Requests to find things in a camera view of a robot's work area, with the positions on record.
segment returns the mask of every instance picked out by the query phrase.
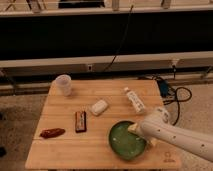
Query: black wall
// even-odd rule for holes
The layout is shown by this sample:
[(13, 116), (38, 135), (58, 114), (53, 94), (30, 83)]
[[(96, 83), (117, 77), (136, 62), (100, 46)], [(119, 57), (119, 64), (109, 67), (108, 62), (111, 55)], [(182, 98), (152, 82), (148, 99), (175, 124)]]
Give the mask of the black wall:
[[(0, 59), (114, 55), (128, 14), (0, 18)], [(213, 11), (134, 13), (121, 54), (213, 51)]]

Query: clear plastic cup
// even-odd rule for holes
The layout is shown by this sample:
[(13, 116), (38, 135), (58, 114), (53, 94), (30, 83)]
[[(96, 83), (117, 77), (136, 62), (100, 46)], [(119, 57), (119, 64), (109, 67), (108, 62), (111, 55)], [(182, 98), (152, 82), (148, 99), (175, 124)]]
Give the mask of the clear plastic cup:
[(63, 74), (59, 75), (55, 79), (57, 87), (60, 89), (62, 95), (69, 96), (72, 91), (71, 87), (71, 77), (69, 75)]

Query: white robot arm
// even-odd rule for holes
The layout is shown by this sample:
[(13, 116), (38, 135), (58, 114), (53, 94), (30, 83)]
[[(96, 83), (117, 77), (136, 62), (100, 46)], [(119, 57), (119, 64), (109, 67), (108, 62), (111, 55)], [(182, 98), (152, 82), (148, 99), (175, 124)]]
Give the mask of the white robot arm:
[(172, 126), (169, 118), (168, 111), (158, 107), (137, 124), (134, 132), (146, 140), (154, 137), (213, 162), (213, 136)]

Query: sausage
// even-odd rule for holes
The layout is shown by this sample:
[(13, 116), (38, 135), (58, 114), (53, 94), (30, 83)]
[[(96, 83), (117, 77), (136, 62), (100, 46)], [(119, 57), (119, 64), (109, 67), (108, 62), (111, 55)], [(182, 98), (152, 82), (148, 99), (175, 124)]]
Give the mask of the sausage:
[(60, 136), (62, 134), (65, 133), (65, 129), (61, 129), (61, 128), (54, 128), (54, 129), (47, 129), (47, 130), (43, 130), (40, 134), (40, 137), (43, 138), (54, 138), (57, 136)]

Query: gray floor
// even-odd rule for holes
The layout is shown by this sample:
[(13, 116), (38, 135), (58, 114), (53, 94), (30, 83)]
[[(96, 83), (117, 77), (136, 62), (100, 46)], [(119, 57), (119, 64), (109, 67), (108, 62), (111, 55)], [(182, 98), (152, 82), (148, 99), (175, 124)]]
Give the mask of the gray floor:
[[(193, 98), (181, 104), (178, 126), (213, 135), (213, 84), (187, 86)], [(44, 104), (46, 95), (0, 97), (0, 146), (5, 146), (7, 155), (0, 158), (0, 171), (23, 171), (32, 137)], [(176, 106), (168, 110), (175, 114)], [(213, 171), (213, 163), (181, 150), (180, 171)]]

